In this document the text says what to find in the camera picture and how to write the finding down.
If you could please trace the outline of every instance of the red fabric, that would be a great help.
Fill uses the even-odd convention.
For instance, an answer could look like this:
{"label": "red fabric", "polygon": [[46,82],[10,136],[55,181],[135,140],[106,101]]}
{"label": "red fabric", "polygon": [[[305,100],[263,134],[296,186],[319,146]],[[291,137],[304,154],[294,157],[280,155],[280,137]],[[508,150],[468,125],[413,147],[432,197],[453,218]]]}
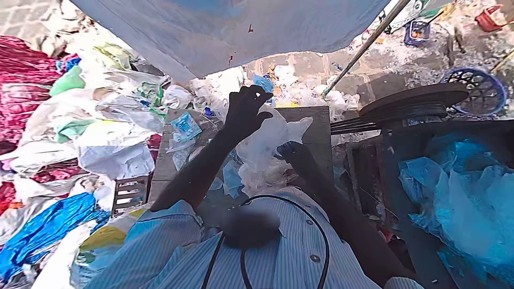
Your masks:
{"label": "red fabric", "polygon": [[162,136],[160,134],[154,134],[148,139],[148,148],[150,149],[150,154],[152,155],[152,159],[154,162],[157,161],[157,155],[159,154],[159,146],[162,140]]}
{"label": "red fabric", "polygon": [[61,74],[56,60],[13,36],[0,36],[0,141],[14,144],[22,137],[27,119]]}
{"label": "red fabric", "polygon": [[74,158],[44,166],[31,179],[38,183],[51,182],[57,179],[69,179],[79,174],[81,170],[79,160]]}
{"label": "red fabric", "polygon": [[2,186],[0,186],[0,215],[9,208],[15,197],[16,190],[14,189],[14,184],[3,182]]}
{"label": "red fabric", "polygon": [[52,85],[59,77],[55,59],[31,50],[19,38],[0,36],[0,83]]}

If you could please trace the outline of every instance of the white tarp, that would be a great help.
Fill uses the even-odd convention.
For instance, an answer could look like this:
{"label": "white tarp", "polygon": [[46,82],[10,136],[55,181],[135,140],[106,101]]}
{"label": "white tarp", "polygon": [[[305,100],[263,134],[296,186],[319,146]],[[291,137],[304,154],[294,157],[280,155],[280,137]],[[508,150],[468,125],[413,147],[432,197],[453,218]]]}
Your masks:
{"label": "white tarp", "polygon": [[275,53],[344,48],[389,0],[72,2],[164,73],[186,83]]}

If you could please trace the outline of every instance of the light blue striped shirt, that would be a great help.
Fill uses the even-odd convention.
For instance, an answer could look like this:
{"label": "light blue striped shirt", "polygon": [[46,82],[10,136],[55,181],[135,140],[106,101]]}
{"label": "light blue striped shirt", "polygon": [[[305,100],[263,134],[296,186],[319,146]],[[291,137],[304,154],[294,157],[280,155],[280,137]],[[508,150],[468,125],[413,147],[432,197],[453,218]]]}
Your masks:
{"label": "light blue striped shirt", "polygon": [[[304,207],[328,238],[330,261],[324,288],[380,288],[362,271],[352,249],[341,241],[326,213],[294,187],[273,195]],[[325,258],[325,243],[316,225],[299,208],[275,198],[257,198],[280,218],[279,240],[246,252],[246,270],[253,288],[316,288]],[[129,231],[114,261],[96,275],[93,288],[200,288],[221,233],[207,236],[201,218],[181,200],[167,210],[145,212]],[[222,245],[208,288],[245,288],[239,249]],[[423,289],[415,281],[394,277],[386,289]]]}

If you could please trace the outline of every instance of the blue plastic sheet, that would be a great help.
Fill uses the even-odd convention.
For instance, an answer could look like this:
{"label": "blue plastic sheet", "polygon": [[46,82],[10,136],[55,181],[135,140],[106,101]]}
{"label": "blue plastic sheet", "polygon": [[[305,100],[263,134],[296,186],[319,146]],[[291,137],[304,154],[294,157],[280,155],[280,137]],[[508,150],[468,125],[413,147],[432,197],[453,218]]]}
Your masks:
{"label": "blue plastic sheet", "polygon": [[215,191],[221,189],[223,186],[223,181],[219,177],[215,177],[209,187],[209,191]]}
{"label": "blue plastic sheet", "polygon": [[430,144],[431,158],[399,163],[403,189],[420,205],[409,217],[473,264],[476,276],[514,285],[514,170],[496,160],[486,141],[447,141],[454,137]]}
{"label": "blue plastic sheet", "polygon": [[172,120],[171,126],[175,129],[176,132],[173,134],[173,139],[175,141],[188,141],[195,137],[197,134],[201,133],[200,127],[196,124],[193,117],[188,112],[185,112],[177,119]]}
{"label": "blue plastic sheet", "polygon": [[253,84],[261,86],[264,88],[264,91],[267,93],[273,92],[273,82],[271,80],[264,78],[262,76],[254,75],[253,76]]}
{"label": "blue plastic sheet", "polygon": [[91,193],[59,200],[27,222],[5,244],[0,252],[0,283],[7,283],[21,272],[23,264],[36,263],[48,253],[45,248],[63,239],[80,224],[96,220],[95,231],[107,222],[109,215],[109,212],[96,209],[96,199]]}
{"label": "blue plastic sheet", "polygon": [[240,165],[236,164],[233,160],[230,160],[223,167],[223,190],[225,195],[230,195],[232,198],[239,196],[239,187],[241,183],[241,177],[238,175],[237,170]]}

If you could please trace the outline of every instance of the black cable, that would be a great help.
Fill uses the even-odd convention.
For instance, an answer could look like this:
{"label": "black cable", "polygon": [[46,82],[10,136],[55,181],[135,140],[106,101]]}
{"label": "black cable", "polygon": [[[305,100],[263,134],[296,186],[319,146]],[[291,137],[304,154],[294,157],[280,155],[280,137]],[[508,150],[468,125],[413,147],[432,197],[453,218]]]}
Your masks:
{"label": "black cable", "polygon": [[321,228],[321,225],[318,223],[318,221],[316,221],[316,219],[314,219],[314,217],[309,214],[309,212],[307,212],[304,208],[302,208],[300,205],[298,205],[297,203],[291,201],[291,200],[288,200],[284,197],[279,197],[279,196],[273,196],[273,195],[258,195],[258,196],[253,196],[249,199],[247,199],[246,201],[244,201],[240,206],[244,206],[246,205],[247,203],[253,201],[254,199],[256,198],[260,198],[260,197],[270,197],[270,198],[276,198],[276,199],[279,199],[279,200],[282,200],[282,201],[286,201],[288,203],[291,203],[295,206],[297,206],[300,210],[302,210],[307,216],[309,216],[309,218],[312,219],[312,221],[316,224],[316,226],[318,227],[318,229],[320,230],[321,234],[323,235],[323,240],[325,241],[325,263],[323,264],[323,271],[321,272],[321,277],[320,277],[320,281],[318,283],[318,289],[322,289],[324,284],[325,284],[325,280],[326,280],[326,275],[328,273],[328,263],[330,261],[330,249],[329,249],[329,245],[328,245],[328,238],[326,237],[325,235],[325,231],[323,230],[323,228]]}
{"label": "black cable", "polygon": [[[325,263],[323,264],[323,271],[321,272],[320,281],[319,281],[318,287],[317,287],[318,289],[322,289],[323,286],[325,285],[326,275],[328,274],[328,264],[329,264],[329,261],[330,261],[330,248],[329,248],[329,245],[328,245],[328,238],[326,237],[325,231],[323,230],[321,225],[318,223],[318,221],[316,221],[316,219],[314,219],[314,217],[311,214],[309,214],[309,212],[307,212],[300,205],[298,205],[297,203],[295,203],[295,202],[293,202],[291,200],[288,200],[286,198],[279,197],[279,196],[273,196],[273,195],[258,195],[258,196],[254,196],[254,197],[251,197],[251,198],[247,199],[246,201],[244,201],[242,204],[240,204],[240,206],[248,205],[251,201],[253,201],[256,198],[260,198],[260,197],[276,198],[276,199],[279,199],[279,200],[291,203],[291,204],[297,206],[300,210],[302,210],[316,224],[316,226],[318,227],[318,229],[321,232],[321,235],[323,236],[323,240],[325,241]],[[212,268],[214,267],[214,262],[216,261],[216,257],[218,256],[218,253],[219,253],[219,248],[221,247],[224,238],[225,238],[225,235],[222,233],[222,236],[219,239],[219,242],[218,242],[218,244],[216,246],[216,249],[214,250],[214,254],[212,255],[211,262],[209,263],[209,268],[207,269],[207,273],[205,274],[204,283],[201,286],[201,289],[206,289],[207,288],[207,283],[209,282],[209,278],[211,277]],[[241,274],[243,275],[243,280],[245,282],[245,287],[247,289],[252,289],[252,286],[250,284],[250,280],[248,279],[248,274],[246,272],[245,254],[246,254],[246,249],[242,249],[241,250],[241,256],[240,256]]]}
{"label": "black cable", "polygon": [[216,249],[214,250],[214,254],[212,254],[211,262],[209,263],[209,268],[207,268],[207,273],[205,274],[204,283],[202,284],[201,289],[207,289],[207,283],[209,282],[209,278],[211,277],[212,268],[214,267],[214,262],[216,261],[219,248],[222,246],[224,238],[225,234],[222,233],[222,236],[219,238],[219,242],[216,245]]}
{"label": "black cable", "polygon": [[252,285],[250,284],[250,279],[248,279],[248,274],[246,273],[246,265],[245,265],[245,255],[246,249],[241,250],[241,275],[243,275],[243,281],[245,282],[246,289],[252,289]]}

